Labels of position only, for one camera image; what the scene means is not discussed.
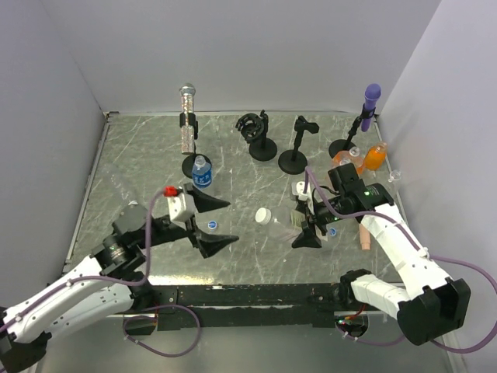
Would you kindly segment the white blue bottle cap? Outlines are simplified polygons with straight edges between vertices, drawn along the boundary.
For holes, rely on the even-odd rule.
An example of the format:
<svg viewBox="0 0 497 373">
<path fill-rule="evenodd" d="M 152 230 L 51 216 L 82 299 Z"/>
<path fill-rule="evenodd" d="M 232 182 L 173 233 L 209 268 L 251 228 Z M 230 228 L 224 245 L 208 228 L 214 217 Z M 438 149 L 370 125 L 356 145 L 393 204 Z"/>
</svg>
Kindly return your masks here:
<svg viewBox="0 0 497 373">
<path fill-rule="evenodd" d="M 211 220 L 211 221 L 209 221 L 209 222 L 207 223 L 207 227 L 208 227 L 211 231 L 214 231 L 214 230 L 216 230 L 216 229 L 217 229 L 218 224 L 217 224 L 217 222 L 216 222 L 216 221 Z"/>
</svg>

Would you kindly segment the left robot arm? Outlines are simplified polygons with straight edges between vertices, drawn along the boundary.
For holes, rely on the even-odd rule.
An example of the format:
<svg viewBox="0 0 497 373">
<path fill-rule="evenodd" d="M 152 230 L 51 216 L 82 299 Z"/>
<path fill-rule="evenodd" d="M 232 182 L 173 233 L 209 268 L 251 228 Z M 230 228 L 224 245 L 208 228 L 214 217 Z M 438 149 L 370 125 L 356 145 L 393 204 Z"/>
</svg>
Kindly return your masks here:
<svg viewBox="0 0 497 373">
<path fill-rule="evenodd" d="M 196 224 L 196 214 L 228 207 L 191 183 L 166 186 L 169 211 L 154 217 L 131 193 L 112 232 L 76 267 L 18 305 L 1 310 L 1 370 L 22 372 L 43 359 L 59 338 L 121 312 L 145 312 L 158 300 L 148 280 L 151 249 L 188 239 L 203 258 L 238 241 L 236 235 L 213 235 Z"/>
</svg>

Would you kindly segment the blue label water bottle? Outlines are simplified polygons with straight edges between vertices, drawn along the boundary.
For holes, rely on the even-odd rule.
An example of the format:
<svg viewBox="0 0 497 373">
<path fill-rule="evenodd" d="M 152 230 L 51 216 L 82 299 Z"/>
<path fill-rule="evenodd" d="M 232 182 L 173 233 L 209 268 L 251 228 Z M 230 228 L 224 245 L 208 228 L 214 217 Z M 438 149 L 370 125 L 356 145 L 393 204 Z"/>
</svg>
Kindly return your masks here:
<svg viewBox="0 0 497 373">
<path fill-rule="evenodd" d="M 193 185 L 206 189 L 212 184 L 212 166 L 203 155 L 197 155 L 192 168 Z"/>
</svg>

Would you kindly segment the clear white-capped tea bottle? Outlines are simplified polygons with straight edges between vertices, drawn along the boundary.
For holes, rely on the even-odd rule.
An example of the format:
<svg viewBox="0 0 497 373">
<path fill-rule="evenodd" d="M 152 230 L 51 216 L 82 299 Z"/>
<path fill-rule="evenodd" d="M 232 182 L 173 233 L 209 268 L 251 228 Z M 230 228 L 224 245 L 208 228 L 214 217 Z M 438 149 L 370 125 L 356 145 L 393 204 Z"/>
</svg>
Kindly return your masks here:
<svg viewBox="0 0 497 373">
<path fill-rule="evenodd" d="M 273 209 L 261 207 L 255 213 L 255 221 L 266 229 L 269 238 L 290 244 L 302 232 L 296 217 L 295 210 L 285 206 Z"/>
</svg>

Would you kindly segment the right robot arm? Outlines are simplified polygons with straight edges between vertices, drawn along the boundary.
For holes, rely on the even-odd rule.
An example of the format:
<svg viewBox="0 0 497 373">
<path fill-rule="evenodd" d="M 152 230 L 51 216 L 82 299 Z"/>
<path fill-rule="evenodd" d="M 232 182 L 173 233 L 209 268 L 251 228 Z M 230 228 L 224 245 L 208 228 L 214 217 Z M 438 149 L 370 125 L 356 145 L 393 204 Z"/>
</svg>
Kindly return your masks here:
<svg viewBox="0 0 497 373">
<path fill-rule="evenodd" d="M 343 308 L 374 307 L 398 322 L 404 337 L 419 346 L 463 326 L 471 289 L 454 280 L 421 246 L 403 220 L 393 197 L 379 184 L 369 186 L 351 164 L 329 171 L 336 190 L 326 198 L 309 167 L 293 191 L 303 213 L 294 248 L 321 247 L 317 230 L 340 220 L 356 219 L 377 241 L 402 287 L 385 282 L 368 270 L 350 270 L 335 285 L 332 302 Z"/>
</svg>

